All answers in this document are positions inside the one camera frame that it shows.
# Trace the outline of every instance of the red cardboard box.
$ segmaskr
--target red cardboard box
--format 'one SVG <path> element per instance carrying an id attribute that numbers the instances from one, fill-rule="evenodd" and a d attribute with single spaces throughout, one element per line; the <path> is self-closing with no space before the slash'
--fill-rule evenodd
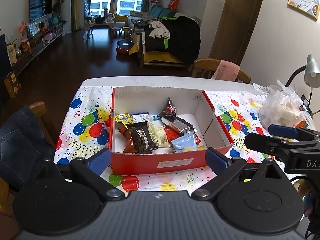
<path id="1" fill-rule="evenodd" d="M 149 112 L 159 114 L 171 99 L 177 116 L 194 125 L 204 150 L 176 153 L 173 148 L 159 148 L 151 155 L 123 153 L 124 137 L 113 122 L 110 129 L 111 168 L 115 175 L 150 174 L 181 171 L 206 166 L 205 151 L 213 147 L 222 154 L 234 141 L 222 121 L 215 116 L 214 107 L 202 90 L 160 87 L 118 87 L 113 89 L 113 118 L 123 113 Z M 163 125 L 158 120 L 156 125 Z"/>

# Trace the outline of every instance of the desk lamp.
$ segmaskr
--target desk lamp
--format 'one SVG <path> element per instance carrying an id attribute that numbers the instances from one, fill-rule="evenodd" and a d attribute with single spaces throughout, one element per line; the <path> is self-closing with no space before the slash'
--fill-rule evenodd
<path id="1" fill-rule="evenodd" d="M 310 98 L 309 98 L 309 105 L 310 105 L 312 90 L 314 88 L 320 87 L 320 68 L 315 58 L 312 56 L 312 54 L 308 55 L 306 65 L 298 68 L 295 72 L 293 72 L 293 74 L 285 84 L 285 87 L 288 87 L 291 84 L 292 80 L 295 78 L 295 76 L 302 71 L 304 71 L 304 82 L 308 87 L 311 87 Z"/>

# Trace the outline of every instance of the yellow cloth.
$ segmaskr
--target yellow cloth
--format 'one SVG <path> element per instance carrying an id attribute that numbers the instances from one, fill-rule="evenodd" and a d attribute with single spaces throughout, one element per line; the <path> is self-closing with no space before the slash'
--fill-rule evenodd
<path id="1" fill-rule="evenodd" d="M 138 52 L 138 42 L 137 42 L 138 35 L 134 33 L 131 35 L 131 38 L 132 38 L 133 46 L 129 51 L 129 55 Z M 172 54 L 170 54 L 168 52 L 151 51 L 151 52 L 146 52 L 144 54 L 144 62 L 145 63 L 149 63 L 149 62 L 155 61 L 155 60 L 156 61 L 163 61 L 163 62 L 170 62 L 170 63 L 179 63 L 179 64 L 183 63 L 182 61 L 176 59 Z"/>

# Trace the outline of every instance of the wooden floor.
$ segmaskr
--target wooden floor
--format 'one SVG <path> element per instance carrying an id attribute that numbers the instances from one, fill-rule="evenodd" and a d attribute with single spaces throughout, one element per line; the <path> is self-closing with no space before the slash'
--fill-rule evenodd
<path id="1" fill-rule="evenodd" d="M 84 31 L 57 39 L 19 75 L 22 90 L 19 103 L 43 101 L 57 130 L 60 130 L 74 94 L 89 78 L 157 75 L 190 76 L 184 68 L 148 66 L 139 68 L 136 55 L 118 55 L 117 40 L 112 42 L 108 29 L 94 29 L 88 48 Z"/>

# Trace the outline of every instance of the pink towel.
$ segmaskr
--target pink towel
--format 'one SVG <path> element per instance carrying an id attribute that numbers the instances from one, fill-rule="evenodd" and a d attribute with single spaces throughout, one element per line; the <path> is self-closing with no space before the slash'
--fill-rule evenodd
<path id="1" fill-rule="evenodd" d="M 222 60 L 211 79 L 235 81 L 239 71 L 238 65 Z"/>

